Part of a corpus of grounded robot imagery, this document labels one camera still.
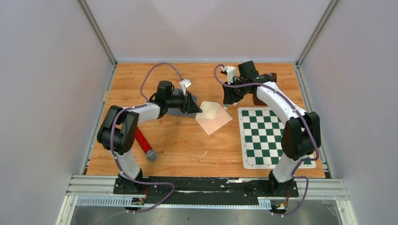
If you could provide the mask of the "grey envelope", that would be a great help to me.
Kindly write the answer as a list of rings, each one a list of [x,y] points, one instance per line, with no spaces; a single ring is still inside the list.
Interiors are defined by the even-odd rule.
[[[169,107],[167,115],[195,117],[197,113],[202,112],[197,105],[197,98],[189,91],[183,92],[181,89],[173,90],[166,103]]]

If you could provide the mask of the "cream pink envelope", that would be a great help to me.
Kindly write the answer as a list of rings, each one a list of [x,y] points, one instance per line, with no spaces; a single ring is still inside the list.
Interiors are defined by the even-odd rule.
[[[217,102],[203,101],[200,109],[202,112],[197,113],[195,119],[207,135],[211,135],[232,120],[232,117]]]

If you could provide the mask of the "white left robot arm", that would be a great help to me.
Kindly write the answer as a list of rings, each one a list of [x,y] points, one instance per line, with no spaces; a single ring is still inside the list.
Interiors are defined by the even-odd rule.
[[[191,80],[183,79],[179,82],[179,92],[174,93],[172,82],[160,81],[156,92],[146,103],[125,108],[113,105],[109,108],[97,133],[97,141],[112,154],[119,169],[118,178],[126,182],[125,186],[131,193],[140,193],[146,184],[132,151],[138,124],[160,119],[170,108],[179,109],[183,114],[200,113],[202,110],[187,90],[190,85]]]

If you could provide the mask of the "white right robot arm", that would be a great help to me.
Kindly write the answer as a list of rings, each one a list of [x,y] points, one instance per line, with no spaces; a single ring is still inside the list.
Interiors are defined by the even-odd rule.
[[[281,195],[294,173],[305,161],[316,161],[321,146],[320,117],[316,112],[307,112],[290,100],[277,86],[276,73],[260,74],[253,61],[237,67],[220,64],[221,73],[227,80],[221,82],[223,104],[232,105],[251,94],[263,102],[284,125],[282,134],[282,158],[270,172],[269,192]]]

